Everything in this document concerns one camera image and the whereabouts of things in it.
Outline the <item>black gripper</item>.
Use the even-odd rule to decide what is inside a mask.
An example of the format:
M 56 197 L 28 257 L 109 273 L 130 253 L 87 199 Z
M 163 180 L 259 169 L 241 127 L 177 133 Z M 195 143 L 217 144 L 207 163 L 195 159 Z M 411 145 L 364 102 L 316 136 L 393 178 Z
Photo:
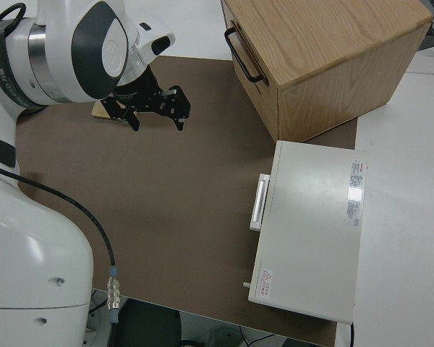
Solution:
M 180 86 L 162 90 L 151 69 L 146 69 L 136 80 L 115 88 L 111 96 L 101 100 L 108 117 L 127 122 L 137 132 L 138 113 L 156 113 L 170 118 L 179 131 L 190 115 L 190 102 Z

